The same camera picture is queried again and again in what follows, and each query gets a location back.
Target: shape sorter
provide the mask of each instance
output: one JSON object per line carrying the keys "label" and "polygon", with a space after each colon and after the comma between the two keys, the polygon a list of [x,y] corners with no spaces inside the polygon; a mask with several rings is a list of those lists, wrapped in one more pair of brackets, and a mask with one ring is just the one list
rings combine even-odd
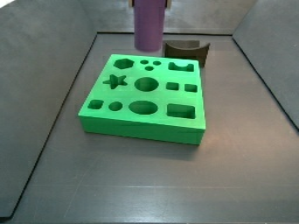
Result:
{"label": "shape sorter", "polygon": [[87,132],[199,144],[199,62],[113,54],[79,112]]}

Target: large circular hole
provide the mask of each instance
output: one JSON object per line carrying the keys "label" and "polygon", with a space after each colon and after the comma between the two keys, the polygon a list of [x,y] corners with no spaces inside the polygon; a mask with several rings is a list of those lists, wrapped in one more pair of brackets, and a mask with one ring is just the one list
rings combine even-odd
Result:
{"label": "large circular hole", "polygon": [[147,67],[145,68],[145,70],[146,70],[146,71],[154,71],[155,68],[154,68],[153,66],[147,66]]}
{"label": "large circular hole", "polygon": [[151,101],[134,101],[129,108],[139,115],[151,115],[157,112],[158,106]]}
{"label": "large circular hole", "polygon": [[159,82],[151,77],[145,77],[137,80],[135,88],[143,92],[151,92],[158,89]]}
{"label": "large circular hole", "polygon": [[123,108],[123,103],[121,101],[114,101],[110,105],[109,108],[113,111],[119,111]]}

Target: star-shaped hole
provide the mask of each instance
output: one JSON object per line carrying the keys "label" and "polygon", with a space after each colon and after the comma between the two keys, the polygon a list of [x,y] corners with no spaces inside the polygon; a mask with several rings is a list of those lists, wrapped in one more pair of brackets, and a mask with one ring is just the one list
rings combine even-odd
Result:
{"label": "star-shaped hole", "polygon": [[115,89],[118,86],[126,86],[126,75],[115,76],[114,74],[110,75],[110,80],[106,80],[103,83],[110,84],[111,89]]}

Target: oval hole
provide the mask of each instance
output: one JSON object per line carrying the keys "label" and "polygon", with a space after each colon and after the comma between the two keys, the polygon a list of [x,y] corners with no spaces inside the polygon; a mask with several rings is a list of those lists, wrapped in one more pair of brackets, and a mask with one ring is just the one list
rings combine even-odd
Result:
{"label": "oval hole", "polygon": [[139,115],[151,115],[157,112],[158,106],[151,101],[134,101],[129,108]]}

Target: gray floor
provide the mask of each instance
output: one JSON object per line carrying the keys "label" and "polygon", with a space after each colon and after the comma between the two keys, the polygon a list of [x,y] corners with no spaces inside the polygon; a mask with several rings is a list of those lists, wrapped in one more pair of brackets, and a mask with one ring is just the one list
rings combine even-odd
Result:
{"label": "gray floor", "polygon": [[165,39],[211,42],[201,147],[83,132],[110,54],[143,55],[134,35],[98,35],[12,223],[299,221],[298,132],[233,38]]}

